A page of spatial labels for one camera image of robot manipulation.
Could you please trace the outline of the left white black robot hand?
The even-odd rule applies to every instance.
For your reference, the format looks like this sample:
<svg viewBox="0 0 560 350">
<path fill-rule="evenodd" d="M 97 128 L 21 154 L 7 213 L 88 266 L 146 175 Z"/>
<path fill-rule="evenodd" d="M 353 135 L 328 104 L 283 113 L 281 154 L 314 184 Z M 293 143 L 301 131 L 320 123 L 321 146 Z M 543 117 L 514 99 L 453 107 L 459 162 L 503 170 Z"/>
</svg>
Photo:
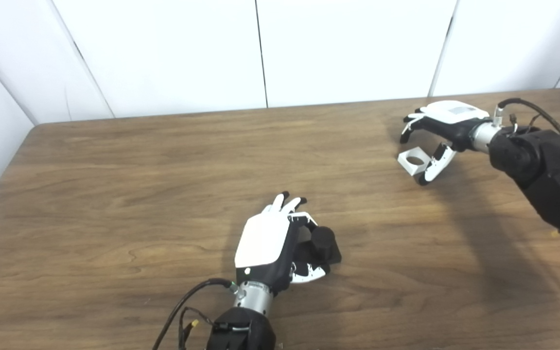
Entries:
<svg viewBox="0 0 560 350">
<path fill-rule="evenodd" d="M 259 283 L 273 296 L 290 284 L 310 283 L 331 272 L 331 262 L 316 251 L 316 232 L 324 232 L 300 206 L 305 197 L 289 200 L 284 191 L 260 213 L 249 217 L 235 253 L 236 283 Z"/>
</svg>

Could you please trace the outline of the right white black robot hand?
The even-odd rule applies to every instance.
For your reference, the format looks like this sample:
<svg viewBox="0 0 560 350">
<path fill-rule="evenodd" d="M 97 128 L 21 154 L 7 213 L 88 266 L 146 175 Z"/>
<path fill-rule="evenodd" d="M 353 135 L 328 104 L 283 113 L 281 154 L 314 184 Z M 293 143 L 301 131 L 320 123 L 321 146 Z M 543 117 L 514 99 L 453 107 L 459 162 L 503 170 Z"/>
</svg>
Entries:
<svg viewBox="0 0 560 350">
<path fill-rule="evenodd" d="M 476 129 L 491 121 L 488 112 L 453 100 L 428 104 L 404 117 L 401 144 L 409 142 L 411 134 L 416 130 L 428 131 L 445 139 L 431 155 L 426 169 L 418 177 L 418 183 L 426 186 L 433 182 L 457 153 L 467 149 L 475 151 L 473 141 Z"/>
</svg>

